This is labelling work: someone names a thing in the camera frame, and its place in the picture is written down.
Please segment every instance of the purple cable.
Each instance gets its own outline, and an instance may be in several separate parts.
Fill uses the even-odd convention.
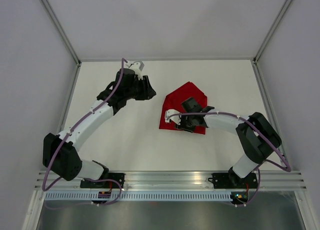
[[[269,141],[269,139],[267,139],[251,122],[249,122],[248,120],[244,119],[243,117],[239,117],[233,113],[229,113],[229,112],[187,112],[187,113],[175,113],[172,114],[170,116],[167,117],[167,120],[169,120],[170,118],[174,117],[174,116],[189,116],[189,115],[226,115],[226,116],[230,116],[230,117],[234,117],[236,119],[240,119],[242,121],[244,121],[246,124],[248,124],[271,148],[272,150],[279,156],[279,158],[282,160],[282,162],[285,164],[285,166],[287,167],[286,172],[291,172],[292,169],[289,165],[289,163],[287,162],[287,160],[285,159],[284,156],[282,156],[281,152]]]
[[[258,171],[258,178],[259,178],[259,179],[258,179],[258,186],[256,187],[256,190],[255,190],[253,196],[252,196],[246,203],[244,203],[244,204],[237,204],[237,207],[244,207],[245,204],[248,205],[248,204],[251,203],[251,202],[253,201],[253,199],[257,196],[257,193],[258,193],[259,188],[260,188],[260,183],[261,183],[261,173],[260,173],[260,169],[258,168],[257,171]]]
[[[109,202],[105,202],[105,203],[99,203],[99,206],[100,205],[111,205],[111,204],[114,204],[121,196],[121,192],[122,192],[122,189],[121,189],[121,185],[119,182],[117,182],[116,180],[113,180],[113,179],[101,179],[101,180],[93,180],[91,178],[85,178],[85,180],[88,180],[88,181],[91,181],[91,182],[95,182],[95,183],[101,183],[101,182],[113,182],[115,184],[118,185],[119,187],[119,194],[118,196],[112,200],[112,201],[109,201]],[[44,206],[49,209],[49,210],[62,210],[62,209],[67,209],[67,208],[70,208],[70,207],[74,207],[74,206],[80,206],[80,205],[92,205],[92,202],[91,201],[86,201],[86,202],[78,202],[76,204],[71,204],[71,205],[67,205],[67,206],[60,206],[60,207],[51,207],[51,206],[48,206],[47,202],[44,201]]]
[[[93,109],[93,112],[97,111],[99,108],[101,108],[111,97],[112,95],[116,92],[117,88],[119,87],[119,84],[122,80],[122,77],[124,75],[124,67],[125,67],[125,62],[127,63],[128,61],[125,60],[124,58],[121,59],[121,71],[120,71],[120,77],[118,82],[116,83],[115,87],[113,87],[111,93],[109,94],[109,96],[102,102],[100,103],[95,109]],[[80,118],[79,121],[76,122],[76,124],[70,129],[70,132],[72,134],[72,132],[75,130],[76,127],[78,127],[87,117],[89,117],[92,114],[92,112],[88,112],[86,115],[84,115],[82,118]],[[48,167],[46,168],[46,172],[44,174],[44,178],[43,178],[43,183],[42,183],[42,191],[46,192],[48,191],[56,182],[58,182],[61,177],[58,177],[56,180],[54,180],[47,188],[46,188],[46,184],[47,184],[47,180],[48,180],[48,176],[49,176],[49,172],[51,170],[52,165],[54,164],[54,161],[61,149],[61,147],[63,146],[63,144],[66,142],[66,140],[68,139],[68,137],[70,136],[69,133],[67,133],[65,135],[65,137],[62,139],[62,141],[60,142],[59,146],[56,148],[54,154],[52,155],[52,158],[50,160],[50,163],[48,165]]]
[[[278,168],[282,169],[283,171],[285,171],[285,172],[287,172],[287,173],[290,173],[289,169],[287,169],[287,168],[279,165],[278,163],[276,163],[276,162],[274,162],[274,161],[271,161],[271,160],[266,159],[265,162],[271,163],[271,164],[277,166]]]

